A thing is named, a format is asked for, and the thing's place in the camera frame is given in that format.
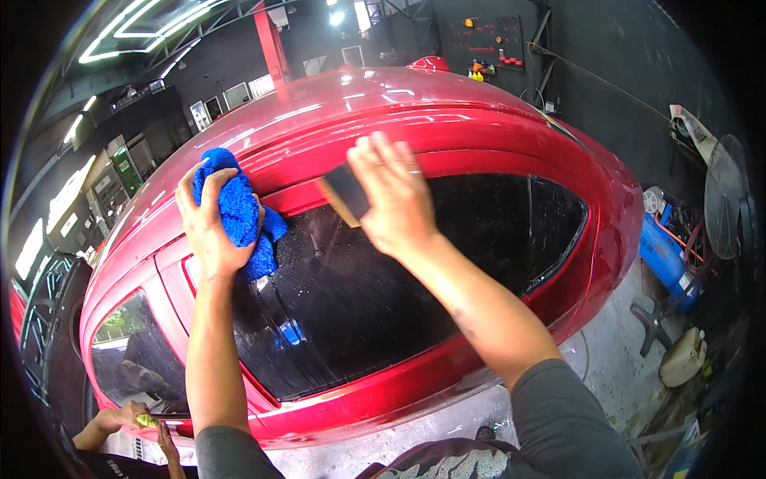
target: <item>yellow cloth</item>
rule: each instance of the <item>yellow cloth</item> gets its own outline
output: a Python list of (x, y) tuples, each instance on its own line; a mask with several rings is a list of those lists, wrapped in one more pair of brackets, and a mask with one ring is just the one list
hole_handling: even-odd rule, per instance
[(139, 414), (136, 416), (136, 420), (149, 428), (157, 429), (159, 427), (159, 422), (150, 414)]

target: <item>orange hose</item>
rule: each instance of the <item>orange hose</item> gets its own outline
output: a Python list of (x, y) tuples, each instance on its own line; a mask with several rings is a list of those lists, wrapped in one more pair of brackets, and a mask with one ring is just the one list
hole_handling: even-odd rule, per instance
[[(673, 233), (671, 233), (671, 232), (668, 230), (668, 228), (665, 228), (664, 226), (662, 226), (662, 225), (660, 224), (660, 219), (659, 219), (659, 218), (657, 218), (657, 213), (659, 213), (659, 212), (654, 212), (654, 222), (655, 222), (655, 224), (656, 224), (657, 226), (659, 226), (661, 230), (663, 230), (664, 232), (666, 232), (666, 233), (667, 233), (667, 234), (668, 234), (668, 235), (669, 235), (671, 238), (673, 238), (674, 240), (678, 241), (678, 244), (680, 244), (680, 245), (681, 245), (681, 248), (684, 248), (684, 249), (686, 249), (686, 243), (684, 243), (683, 241), (681, 241), (681, 238), (679, 238), (679, 237), (675, 236)], [(697, 252), (696, 252), (696, 251), (692, 251), (692, 250), (691, 250), (691, 248), (690, 248), (689, 250), (692, 252), (692, 254), (694, 254), (694, 255), (697, 257), (697, 259), (698, 259), (698, 260), (700, 260), (702, 263), (704, 263), (704, 262), (705, 262), (705, 260), (704, 260), (704, 259), (703, 259), (701, 256), (699, 256), (699, 255), (697, 254)]]

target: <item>red pillar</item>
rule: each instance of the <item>red pillar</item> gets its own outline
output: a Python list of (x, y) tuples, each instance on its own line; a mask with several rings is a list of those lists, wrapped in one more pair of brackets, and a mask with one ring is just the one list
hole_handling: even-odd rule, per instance
[(274, 88), (279, 89), (290, 82), (290, 69), (287, 67), (287, 60), (285, 59), (284, 50), (282, 49), (280, 33), (277, 30), (276, 25), (271, 21), (267, 12), (260, 11), (253, 15), (253, 18), (255, 18), (255, 26), (258, 29), (260, 47), (264, 51), (264, 57), (266, 58), (266, 65), (269, 67), (271, 80), (274, 82)]

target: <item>blue microfiber towel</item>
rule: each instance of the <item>blue microfiber towel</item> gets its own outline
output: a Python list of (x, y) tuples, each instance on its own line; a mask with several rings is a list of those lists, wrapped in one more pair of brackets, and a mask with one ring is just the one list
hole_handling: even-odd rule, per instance
[[(225, 148), (209, 149), (202, 154), (202, 159), (207, 161), (194, 175), (194, 200), (198, 205), (202, 199), (202, 186), (208, 175), (224, 168), (236, 168), (239, 172), (221, 190), (218, 208), (221, 210), (224, 230), (234, 246), (248, 246), (256, 241), (258, 234), (258, 202), (253, 198), (250, 180), (242, 173), (234, 155)], [(255, 250), (241, 270), (248, 281), (255, 281), (277, 270), (271, 244), (287, 232), (287, 224), (279, 213), (266, 206), (264, 211), (264, 224), (260, 228)]]

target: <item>blue air compressor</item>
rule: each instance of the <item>blue air compressor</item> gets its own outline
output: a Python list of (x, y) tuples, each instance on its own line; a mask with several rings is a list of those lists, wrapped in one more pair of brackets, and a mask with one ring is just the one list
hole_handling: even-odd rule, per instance
[[(673, 207), (663, 199), (663, 192), (656, 186), (644, 192), (644, 209), (639, 254), (670, 292), (670, 301), (683, 294), (692, 282), (686, 270), (684, 250), (663, 228), (658, 226), (654, 213), (662, 213), (659, 223), (666, 226)], [(699, 287), (694, 286), (681, 300), (682, 311), (688, 310), (699, 296)]]

